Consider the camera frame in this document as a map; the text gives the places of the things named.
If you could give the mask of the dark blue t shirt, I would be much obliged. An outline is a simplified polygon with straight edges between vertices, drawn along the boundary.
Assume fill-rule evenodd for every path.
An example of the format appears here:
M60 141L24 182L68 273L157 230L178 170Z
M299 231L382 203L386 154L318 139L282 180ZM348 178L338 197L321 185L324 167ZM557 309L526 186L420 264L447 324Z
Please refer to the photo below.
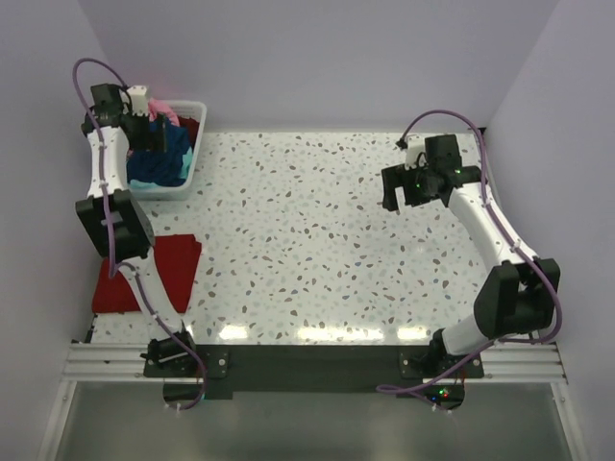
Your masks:
M131 187L179 187L185 183L193 160L193 146L188 130L175 126L160 115L164 127L162 151L133 151L127 160L127 177Z

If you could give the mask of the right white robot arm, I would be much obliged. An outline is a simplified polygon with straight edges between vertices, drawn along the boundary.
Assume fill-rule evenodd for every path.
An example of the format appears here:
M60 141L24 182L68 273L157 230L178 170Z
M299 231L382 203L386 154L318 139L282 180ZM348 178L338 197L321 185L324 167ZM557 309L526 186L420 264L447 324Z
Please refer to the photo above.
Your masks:
M410 141L398 148L403 163L382 169L382 205L396 211L396 192L408 206L439 201L467 230L488 272L473 304L473 312L454 326L436 331L411 367L424 376L451 376L464 357L498 340L524 343L527 336L561 325L557 296L560 268L540 257L510 225L495 202L485 172L466 165L453 134Z

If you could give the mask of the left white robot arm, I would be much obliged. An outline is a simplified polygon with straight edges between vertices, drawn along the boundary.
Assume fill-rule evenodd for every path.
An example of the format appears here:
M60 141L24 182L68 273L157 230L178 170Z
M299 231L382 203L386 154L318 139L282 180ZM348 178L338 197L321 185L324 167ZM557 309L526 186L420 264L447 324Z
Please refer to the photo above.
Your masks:
M171 303L155 258L154 231L128 179L130 154L159 154L165 118L150 120L145 87L95 85L82 131L92 154L86 197L76 213L112 276L121 275L143 314L149 343L142 358L148 377L189 377L200 371L192 334Z

